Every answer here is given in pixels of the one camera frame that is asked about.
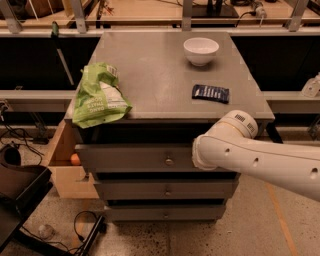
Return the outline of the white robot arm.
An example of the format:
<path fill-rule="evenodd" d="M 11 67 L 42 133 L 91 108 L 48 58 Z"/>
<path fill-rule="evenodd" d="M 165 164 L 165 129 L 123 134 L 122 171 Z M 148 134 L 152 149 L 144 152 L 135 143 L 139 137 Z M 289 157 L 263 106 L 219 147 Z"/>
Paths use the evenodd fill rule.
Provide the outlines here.
<path fill-rule="evenodd" d="M 259 141 L 257 132 L 248 113 L 227 113 L 194 140 L 194 166 L 236 171 L 320 201 L 320 148 Z"/>

